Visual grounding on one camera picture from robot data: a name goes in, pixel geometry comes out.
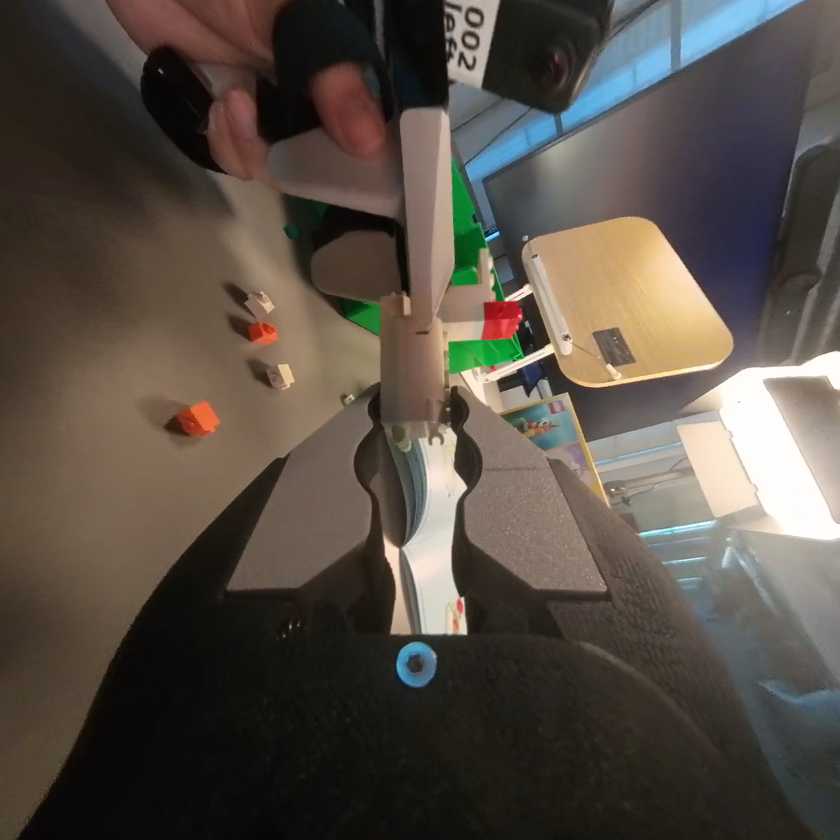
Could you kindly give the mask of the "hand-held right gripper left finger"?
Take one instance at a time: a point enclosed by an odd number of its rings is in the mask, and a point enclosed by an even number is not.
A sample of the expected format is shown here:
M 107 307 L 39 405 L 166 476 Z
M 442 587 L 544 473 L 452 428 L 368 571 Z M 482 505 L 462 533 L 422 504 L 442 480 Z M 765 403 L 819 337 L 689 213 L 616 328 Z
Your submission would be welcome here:
M 357 631 L 391 631 L 396 584 L 371 490 L 383 436 L 379 392 L 370 386 L 290 451 L 228 594 L 279 595 L 306 616 L 332 604 Z

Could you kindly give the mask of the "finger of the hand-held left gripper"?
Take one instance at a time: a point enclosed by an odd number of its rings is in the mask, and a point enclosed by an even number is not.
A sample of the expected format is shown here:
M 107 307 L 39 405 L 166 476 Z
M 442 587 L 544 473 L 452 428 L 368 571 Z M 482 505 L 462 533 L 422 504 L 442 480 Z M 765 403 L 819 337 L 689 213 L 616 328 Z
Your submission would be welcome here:
M 401 116 L 409 297 L 414 323 L 430 329 L 455 270 L 448 112 L 410 108 Z

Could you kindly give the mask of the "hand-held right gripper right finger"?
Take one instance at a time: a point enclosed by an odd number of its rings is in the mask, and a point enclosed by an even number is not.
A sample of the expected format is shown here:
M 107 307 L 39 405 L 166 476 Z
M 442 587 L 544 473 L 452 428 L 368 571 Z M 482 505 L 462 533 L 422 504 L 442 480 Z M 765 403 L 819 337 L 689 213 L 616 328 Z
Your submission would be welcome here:
M 551 460 L 471 391 L 451 392 L 465 483 L 452 565 L 470 632 L 558 632 L 552 608 L 607 602 L 607 584 Z

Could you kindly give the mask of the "white lego animal model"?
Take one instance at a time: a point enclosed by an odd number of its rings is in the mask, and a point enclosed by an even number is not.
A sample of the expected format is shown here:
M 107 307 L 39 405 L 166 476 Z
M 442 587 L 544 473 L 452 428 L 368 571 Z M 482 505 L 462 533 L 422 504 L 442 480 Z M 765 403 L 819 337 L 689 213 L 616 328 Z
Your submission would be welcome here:
M 450 341 L 507 340 L 518 330 L 516 301 L 497 300 L 492 288 L 450 287 L 437 316 L 421 328 L 405 294 L 384 297 L 381 307 L 381 423 L 393 444 L 444 439 L 448 424 Z

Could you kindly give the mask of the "yellow lego set box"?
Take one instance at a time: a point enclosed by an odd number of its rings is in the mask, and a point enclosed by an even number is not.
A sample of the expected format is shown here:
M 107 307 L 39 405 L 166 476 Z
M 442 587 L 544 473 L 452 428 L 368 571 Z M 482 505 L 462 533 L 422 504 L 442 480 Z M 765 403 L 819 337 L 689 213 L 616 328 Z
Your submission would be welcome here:
M 592 493 L 608 502 L 569 393 L 512 408 L 500 416 L 546 456 L 563 461 Z

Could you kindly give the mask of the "person's left hand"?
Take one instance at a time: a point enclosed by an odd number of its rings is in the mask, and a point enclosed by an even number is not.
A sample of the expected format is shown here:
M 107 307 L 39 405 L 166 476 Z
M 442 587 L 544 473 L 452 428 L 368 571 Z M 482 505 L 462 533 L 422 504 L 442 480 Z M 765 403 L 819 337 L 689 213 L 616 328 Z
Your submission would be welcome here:
M 206 136 L 223 173 L 270 183 L 268 145 L 260 138 L 251 79 L 274 68 L 272 31 L 278 1 L 107 1 L 126 35 L 145 54 L 171 47 L 199 65 L 228 74 L 208 115 Z M 365 68 L 342 62 L 313 75 L 310 99 L 325 132 L 360 159 L 380 156 L 388 129 Z

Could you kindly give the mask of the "green plastic bin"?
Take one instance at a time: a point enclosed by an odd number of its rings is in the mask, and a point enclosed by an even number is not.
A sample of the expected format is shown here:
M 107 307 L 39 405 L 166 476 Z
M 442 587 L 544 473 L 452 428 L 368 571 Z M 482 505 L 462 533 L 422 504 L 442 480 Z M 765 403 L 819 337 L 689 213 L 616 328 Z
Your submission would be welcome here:
M 455 230 L 454 286 L 476 284 L 477 278 L 468 278 L 467 270 L 477 270 L 481 247 L 487 247 L 484 231 L 478 221 L 476 208 L 456 163 L 451 164 Z M 287 201 L 289 223 L 301 231 L 297 241 L 299 254 L 305 263 L 311 262 L 319 238 L 328 232 L 336 209 L 326 203 L 292 198 Z M 375 336 L 381 331 L 381 308 L 376 302 L 352 301 L 348 298 L 322 294 L 333 309 L 346 320 Z M 516 333 L 508 338 L 477 339 L 451 342 L 448 346 L 448 369 L 452 374 L 477 368 L 494 368 L 524 357 Z

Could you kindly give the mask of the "open light blue instruction booklet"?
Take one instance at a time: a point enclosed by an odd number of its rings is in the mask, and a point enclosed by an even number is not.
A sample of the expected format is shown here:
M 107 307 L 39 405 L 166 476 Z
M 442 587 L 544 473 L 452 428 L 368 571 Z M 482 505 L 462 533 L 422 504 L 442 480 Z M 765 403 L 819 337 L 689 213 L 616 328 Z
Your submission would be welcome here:
M 467 635 L 466 601 L 453 572 L 456 512 L 466 491 L 455 469 L 456 436 L 448 429 L 433 442 L 386 441 L 406 514 L 396 580 L 408 626 L 421 635 Z

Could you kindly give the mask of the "dark blue partition panel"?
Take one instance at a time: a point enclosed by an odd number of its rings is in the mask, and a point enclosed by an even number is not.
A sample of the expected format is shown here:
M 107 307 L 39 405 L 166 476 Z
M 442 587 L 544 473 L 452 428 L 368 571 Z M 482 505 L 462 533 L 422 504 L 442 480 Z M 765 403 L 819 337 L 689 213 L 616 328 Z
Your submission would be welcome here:
M 560 376 L 587 440 L 666 423 L 752 361 L 822 6 L 798 3 L 490 177 L 490 207 L 520 278 L 524 236 L 644 217 L 733 337 L 708 372 L 606 388 Z

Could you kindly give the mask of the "small light wooden table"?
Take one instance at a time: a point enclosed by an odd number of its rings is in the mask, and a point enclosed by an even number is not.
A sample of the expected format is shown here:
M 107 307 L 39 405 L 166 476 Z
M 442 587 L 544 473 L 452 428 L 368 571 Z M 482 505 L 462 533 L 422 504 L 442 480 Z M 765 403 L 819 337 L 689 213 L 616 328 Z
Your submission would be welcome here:
M 731 332 L 666 236 L 620 217 L 529 238 L 521 251 L 549 343 L 482 372 L 496 382 L 553 356 L 570 382 L 602 389 L 709 371 L 734 347 Z

